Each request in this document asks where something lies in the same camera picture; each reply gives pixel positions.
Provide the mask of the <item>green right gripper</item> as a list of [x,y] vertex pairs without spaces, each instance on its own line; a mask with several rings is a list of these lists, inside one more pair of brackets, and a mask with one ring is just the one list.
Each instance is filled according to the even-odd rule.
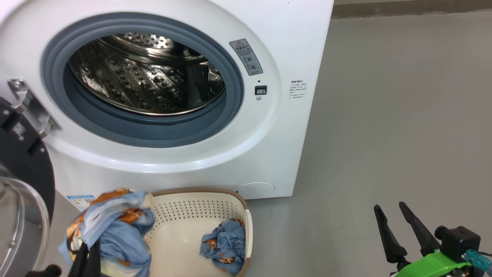
[[420,253],[424,256],[410,263],[405,256],[407,251],[402,247],[388,225],[388,219],[379,205],[374,206],[374,213],[388,263],[397,264],[397,271],[391,277],[472,277],[473,266],[464,260],[462,250],[440,251],[441,244],[418,219],[404,202],[399,208],[408,224],[411,225],[420,245]]

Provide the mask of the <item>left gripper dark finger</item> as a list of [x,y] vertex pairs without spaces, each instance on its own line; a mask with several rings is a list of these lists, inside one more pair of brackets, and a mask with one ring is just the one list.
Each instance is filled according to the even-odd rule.
[[89,276],[101,276],[100,241],[96,241],[89,252]]
[[88,269],[88,257],[89,250],[87,245],[83,242],[79,248],[71,269],[68,273],[69,277],[85,277],[85,273]]

